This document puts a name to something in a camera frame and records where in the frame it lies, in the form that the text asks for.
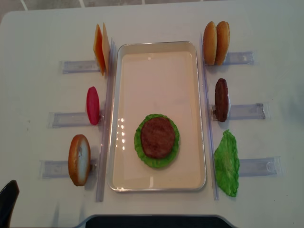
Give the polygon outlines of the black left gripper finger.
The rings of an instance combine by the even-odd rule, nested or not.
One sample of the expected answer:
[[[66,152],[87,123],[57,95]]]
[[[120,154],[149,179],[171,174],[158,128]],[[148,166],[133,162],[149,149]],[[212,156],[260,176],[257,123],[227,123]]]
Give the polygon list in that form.
[[[0,191],[0,227],[9,228],[12,212],[19,195],[19,187],[16,180],[11,180]]]

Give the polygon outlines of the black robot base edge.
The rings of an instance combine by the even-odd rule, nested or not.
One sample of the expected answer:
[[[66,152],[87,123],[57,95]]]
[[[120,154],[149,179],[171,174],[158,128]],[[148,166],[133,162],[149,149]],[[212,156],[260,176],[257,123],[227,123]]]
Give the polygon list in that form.
[[[87,228],[229,228],[217,217],[201,216],[97,216]]]

